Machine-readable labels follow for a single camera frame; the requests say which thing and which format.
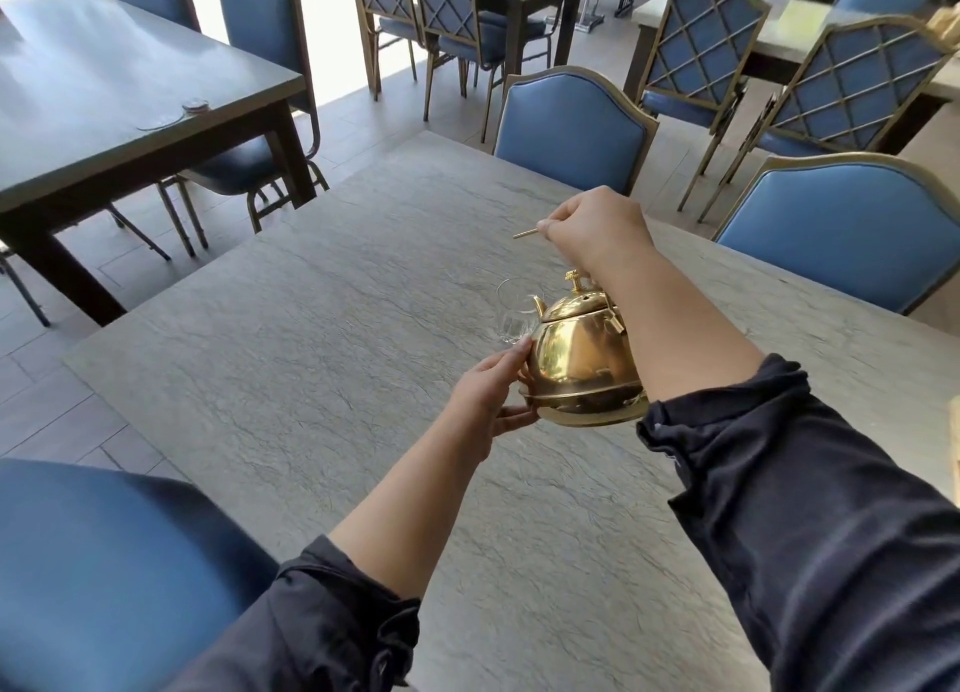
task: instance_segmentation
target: drinking glass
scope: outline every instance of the drinking glass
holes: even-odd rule
[[[524,335],[534,332],[540,323],[534,295],[544,290],[533,280],[509,277],[496,289],[496,336],[513,345]]]

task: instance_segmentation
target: dark wooden table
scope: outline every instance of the dark wooden table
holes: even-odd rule
[[[787,85],[797,72],[800,63],[810,54],[823,27],[832,23],[848,23],[869,18],[859,12],[835,9],[828,4],[807,0],[764,0],[771,6],[770,15],[760,31],[756,45],[747,60],[743,74],[770,83]],[[632,21],[639,26],[639,37],[630,70],[623,90],[636,102],[640,98],[641,79],[647,60],[653,49],[667,0],[650,0],[633,10]],[[791,8],[788,21],[781,23],[781,16]],[[814,21],[819,26],[795,31],[790,23]],[[907,143],[930,122],[945,103],[960,100],[960,62],[956,59],[946,64],[925,92],[907,108],[906,113],[890,129],[880,151],[892,155],[904,150]]]
[[[64,227],[258,136],[294,205],[316,196],[286,103],[300,75],[116,0],[0,9],[0,240],[98,324],[125,310]],[[196,99],[209,111],[184,116]]]

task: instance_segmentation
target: rolled-up sleeve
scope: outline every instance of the rolled-up sleeve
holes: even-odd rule
[[[671,507],[775,690],[960,688],[960,512],[797,363],[654,404],[637,433],[674,457]]]
[[[322,536],[168,691],[389,690],[413,664],[419,610]]]

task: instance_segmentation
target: tiled floor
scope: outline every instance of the tiled floor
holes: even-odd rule
[[[570,63],[599,70],[622,84],[637,31],[628,21],[613,19],[609,14],[612,8],[613,0],[605,0],[601,11],[607,12],[606,23],[589,36],[576,36]],[[528,69],[543,67],[543,63],[534,61]],[[499,100],[493,106],[487,144],[482,145],[479,133],[485,78],[481,78],[480,88],[471,89],[463,100],[458,93],[456,68],[442,68],[434,82],[430,122],[424,124],[423,65],[419,71],[418,83],[413,82],[409,70],[385,79],[379,103],[373,103],[364,90],[320,108],[322,144],[317,164],[331,187],[336,188],[359,169],[376,164],[423,129],[489,150],[496,137]],[[314,74],[317,79],[324,77],[316,67]],[[716,179],[732,159],[739,140],[769,92],[770,86],[763,83],[751,85],[741,113],[684,213],[677,213],[676,205],[707,145],[707,137],[696,127],[664,120],[634,192],[651,217],[705,237],[713,233],[762,162],[762,154],[750,156],[743,165],[708,224],[698,227],[691,213],[697,213],[698,205],[715,188]],[[904,155],[931,168],[960,191],[960,172],[954,166],[960,156],[958,121],[960,114],[954,108],[944,109]],[[210,250],[196,260],[186,256],[153,189],[124,199],[117,206],[173,257],[172,262],[162,261],[129,231],[117,229],[106,214],[67,230],[60,239],[126,307],[135,307],[253,237],[244,197],[224,199],[194,186],[190,191],[210,241]],[[183,211],[178,198],[175,203]],[[280,219],[282,214],[272,214],[265,219],[265,228]],[[173,465],[162,460],[132,427],[126,426],[120,416],[63,367],[62,354],[97,330],[96,326],[22,261],[14,258],[12,262],[54,321],[54,327],[44,329],[10,280],[0,277],[0,455],[178,476]],[[935,295],[918,312],[918,317],[941,330],[960,334],[960,279]]]

